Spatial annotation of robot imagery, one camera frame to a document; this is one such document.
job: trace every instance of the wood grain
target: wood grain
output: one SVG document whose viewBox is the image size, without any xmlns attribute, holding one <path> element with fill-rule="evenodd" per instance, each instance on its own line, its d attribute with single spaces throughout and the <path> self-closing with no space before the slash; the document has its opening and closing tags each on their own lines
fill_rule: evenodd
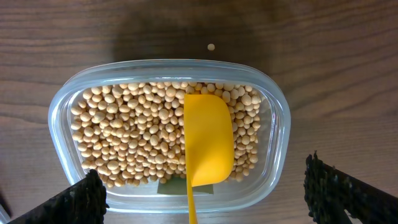
<svg viewBox="0 0 398 224">
<path fill-rule="evenodd" d="M 260 69 L 292 112 L 275 190 L 243 210 L 199 214 L 200 223 L 311 223 L 302 184 L 314 150 L 398 196 L 397 24 L 395 0 L 2 1 L 0 193 L 15 218 L 68 187 L 47 111 L 72 75 L 122 60 L 200 58 Z M 186 215 L 105 219 L 187 222 Z"/>
</svg>

